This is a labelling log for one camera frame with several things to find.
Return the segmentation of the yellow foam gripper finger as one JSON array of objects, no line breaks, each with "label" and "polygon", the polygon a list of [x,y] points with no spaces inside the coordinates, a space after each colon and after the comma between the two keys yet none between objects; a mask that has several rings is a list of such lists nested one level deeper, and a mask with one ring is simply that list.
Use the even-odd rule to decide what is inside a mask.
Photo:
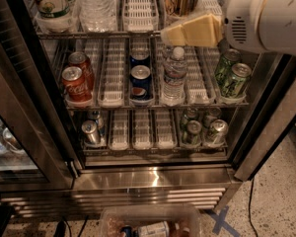
[{"label": "yellow foam gripper finger", "polygon": [[215,47],[223,39],[221,18],[206,14],[183,23],[185,44]]},{"label": "yellow foam gripper finger", "polygon": [[185,36],[181,25],[167,26],[161,30],[161,40],[165,45],[185,45]]}]

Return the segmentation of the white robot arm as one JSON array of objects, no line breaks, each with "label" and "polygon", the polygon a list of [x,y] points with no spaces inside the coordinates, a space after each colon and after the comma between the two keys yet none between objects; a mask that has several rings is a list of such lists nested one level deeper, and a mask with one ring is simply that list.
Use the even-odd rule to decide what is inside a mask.
[{"label": "white robot arm", "polygon": [[166,45],[214,47],[296,56],[296,0],[229,0],[218,16],[202,11],[161,30]]}]

